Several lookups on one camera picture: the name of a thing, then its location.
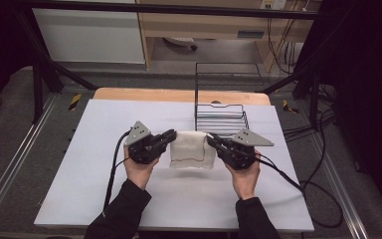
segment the black jacket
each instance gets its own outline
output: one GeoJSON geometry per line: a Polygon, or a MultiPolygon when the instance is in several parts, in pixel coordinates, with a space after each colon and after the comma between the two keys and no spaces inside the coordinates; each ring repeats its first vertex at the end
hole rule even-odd
{"type": "MultiPolygon", "coordinates": [[[[150,199],[147,191],[127,179],[113,202],[88,227],[85,239],[131,239],[150,199]]],[[[236,210],[239,238],[280,238],[258,197],[239,200],[236,210]]]]}

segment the white cloth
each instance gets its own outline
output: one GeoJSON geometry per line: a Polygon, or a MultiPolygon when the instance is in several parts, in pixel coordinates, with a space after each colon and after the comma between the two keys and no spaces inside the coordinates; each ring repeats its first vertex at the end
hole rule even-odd
{"type": "Polygon", "coordinates": [[[216,149],[207,143],[202,131],[177,131],[170,143],[170,168],[197,167],[212,169],[216,149]]]}

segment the yellow and black tape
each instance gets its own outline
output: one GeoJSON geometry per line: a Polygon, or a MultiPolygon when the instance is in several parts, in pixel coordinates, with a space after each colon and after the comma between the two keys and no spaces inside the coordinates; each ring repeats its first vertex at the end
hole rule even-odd
{"type": "Polygon", "coordinates": [[[298,110],[298,109],[290,108],[290,107],[287,105],[287,100],[284,100],[284,111],[286,111],[286,112],[292,112],[292,113],[294,113],[294,114],[299,114],[299,110],[298,110]]]}
{"type": "Polygon", "coordinates": [[[76,109],[77,103],[79,102],[81,97],[82,97],[81,94],[76,94],[73,97],[73,100],[71,101],[70,107],[68,108],[69,111],[74,111],[76,109]]]}

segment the white tabletop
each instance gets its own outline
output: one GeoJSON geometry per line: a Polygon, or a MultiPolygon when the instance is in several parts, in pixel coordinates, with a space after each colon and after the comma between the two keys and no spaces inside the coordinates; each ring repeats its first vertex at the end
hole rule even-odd
{"type": "MultiPolygon", "coordinates": [[[[257,147],[278,168],[297,181],[274,107],[245,105],[250,129],[275,143],[257,147]]],[[[193,103],[90,100],[35,224],[85,227],[102,211],[114,149],[120,136],[142,121],[153,134],[194,129],[193,103]]],[[[169,147],[154,167],[147,191],[152,195],[139,228],[142,230],[228,231],[238,229],[230,172],[220,158],[212,170],[169,168],[169,147]]],[[[118,161],[123,152],[119,152],[118,161]]],[[[117,172],[112,199],[126,180],[117,172]]],[[[301,193],[277,172],[262,166],[256,188],[279,231],[312,231],[301,193]]]]}

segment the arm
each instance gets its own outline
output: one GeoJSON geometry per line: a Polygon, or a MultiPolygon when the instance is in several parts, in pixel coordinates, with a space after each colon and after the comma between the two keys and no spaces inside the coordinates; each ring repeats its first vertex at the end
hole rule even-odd
{"type": "Polygon", "coordinates": [[[255,196],[260,164],[254,162],[244,170],[234,170],[228,164],[225,163],[225,165],[232,174],[232,184],[240,198],[236,204],[240,227],[239,238],[280,238],[260,198],[255,196]]]}
{"type": "MultiPolygon", "coordinates": [[[[124,156],[128,158],[127,148],[124,149],[124,156]]],[[[85,239],[133,237],[141,213],[151,199],[145,187],[158,161],[157,158],[150,164],[137,164],[131,159],[124,162],[127,180],[113,202],[88,227],[85,239]]]]}

